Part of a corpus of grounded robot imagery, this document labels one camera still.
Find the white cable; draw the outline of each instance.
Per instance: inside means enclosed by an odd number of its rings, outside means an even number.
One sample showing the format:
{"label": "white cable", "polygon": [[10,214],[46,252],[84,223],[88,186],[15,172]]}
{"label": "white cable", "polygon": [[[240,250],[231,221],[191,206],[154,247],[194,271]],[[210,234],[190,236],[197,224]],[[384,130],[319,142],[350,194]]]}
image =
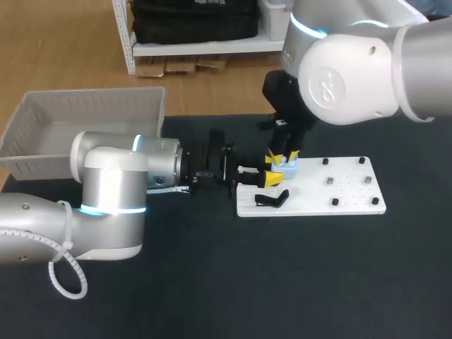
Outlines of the white cable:
{"label": "white cable", "polygon": [[[66,222],[68,220],[71,220],[71,214],[67,213],[67,205],[66,206]],[[71,228],[67,227],[66,224],[66,241],[64,243],[67,243],[68,239],[70,241],[71,238]],[[50,280],[52,281],[53,286],[56,288],[58,292],[60,292],[63,296],[69,299],[77,300],[82,299],[84,296],[86,296],[86,293],[88,292],[88,282],[86,281],[85,273],[83,272],[80,265],[78,265],[77,260],[67,251],[67,249],[57,242],[54,242],[53,240],[43,237],[42,235],[32,233],[32,232],[24,232],[19,230],[9,230],[6,228],[0,228],[0,236],[6,236],[6,237],[20,237],[20,238],[26,238],[33,240],[35,242],[40,242],[41,244],[47,245],[51,248],[53,248],[55,251],[58,251],[59,253],[63,253],[64,258],[71,264],[72,269],[77,273],[78,279],[80,280],[81,284],[81,291],[80,293],[70,293],[66,291],[58,282],[57,277],[55,276],[55,270],[54,270],[54,263],[49,262],[49,276]]]}
{"label": "white cable", "polygon": [[65,229],[65,237],[63,246],[61,247],[61,250],[56,254],[56,256],[51,260],[52,263],[56,263],[61,259],[64,255],[64,251],[68,251],[69,249],[72,249],[73,242],[72,242],[72,208],[71,204],[67,201],[58,201],[58,205],[64,205],[66,208],[66,220],[64,221],[64,229]]}
{"label": "white cable", "polygon": [[190,186],[170,187],[168,189],[148,189],[148,194],[190,193]]}

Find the yellow object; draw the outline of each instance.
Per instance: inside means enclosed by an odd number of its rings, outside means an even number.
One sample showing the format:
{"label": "yellow object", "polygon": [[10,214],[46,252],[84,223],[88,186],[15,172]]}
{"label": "yellow object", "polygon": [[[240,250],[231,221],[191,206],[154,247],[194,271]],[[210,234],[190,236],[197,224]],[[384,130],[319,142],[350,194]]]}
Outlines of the yellow object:
{"label": "yellow object", "polygon": [[281,163],[281,160],[283,159],[283,155],[282,155],[282,154],[274,155],[273,152],[272,152],[271,150],[269,150],[269,151],[270,151],[270,155],[271,155],[271,158],[273,159],[273,161],[274,161],[277,165],[279,165],[279,164]]}
{"label": "yellow object", "polygon": [[284,173],[266,171],[266,187],[275,186],[283,182]]}
{"label": "yellow object", "polygon": [[288,162],[291,162],[292,160],[294,160],[295,157],[298,155],[298,153],[299,153],[299,150],[293,150],[293,151],[290,153],[290,158],[289,158],[289,161],[288,161]]}

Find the wooden floor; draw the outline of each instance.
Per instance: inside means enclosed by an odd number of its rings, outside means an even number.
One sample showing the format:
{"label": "wooden floor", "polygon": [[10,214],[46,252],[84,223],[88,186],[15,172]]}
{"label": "wooden floor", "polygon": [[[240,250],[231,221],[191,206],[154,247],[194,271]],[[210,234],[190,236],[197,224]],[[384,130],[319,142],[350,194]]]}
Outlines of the wooden floor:
{"label": "wooden floor", "polygon": [[[29,90],[165,86],[166,115],[268,114],[263,79],[278,64],[233,61],[221,74],[127,74],[110,0],[10,0],[0,6],[0,133]],[[8,172],[0,167],[0,188]]]}

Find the black part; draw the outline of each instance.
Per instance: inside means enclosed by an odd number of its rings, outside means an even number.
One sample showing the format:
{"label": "black part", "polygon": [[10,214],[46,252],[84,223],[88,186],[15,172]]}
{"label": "black part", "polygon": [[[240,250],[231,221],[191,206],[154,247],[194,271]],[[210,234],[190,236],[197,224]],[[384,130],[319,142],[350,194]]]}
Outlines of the black part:
{"label": "black part", "polygon": [[[313,115],[299,92],[298,80],[285,71],[271,71],[267,74],[262,93],[276,110],[274,121],[284,120],[287,126],[274,130],[273,138],[268,144],[273,154],[283,154],[289,158],[293,151],[303,149],[304,138],[319,120]],[[270,123],[265,121],[260,125],[268,128]]]}
{"label": "black part", "polygon": [[256,194],[254,200],[257,206],[268,206],[273,208],[280,208],[284,205],[286,200],[290,197],[289,190],[284,190],[279,197],[272,198],[270,196],[264,196],[263,194]]}

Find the black mat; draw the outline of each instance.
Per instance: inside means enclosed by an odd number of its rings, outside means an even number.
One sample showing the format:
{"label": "black mat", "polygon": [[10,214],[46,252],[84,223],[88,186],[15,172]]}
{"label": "black mat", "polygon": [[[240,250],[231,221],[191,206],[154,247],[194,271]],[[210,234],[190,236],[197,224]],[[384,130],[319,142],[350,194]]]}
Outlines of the black mat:
{"label": "black mat", "polygon": [[[259,153],[258,119],[168,117],[163,133],[184,143],[221,127]],[[0,267],[0,336],[451,338],[451,131],[392,119],[309,134],[304,157],[371,158],[385,215],[245,220],[224,191],[151,196],[142,252],[82,262],[79,302],[54,290],[46,264]],[[73,181],[10,178],[4,191],[81,199]]]}

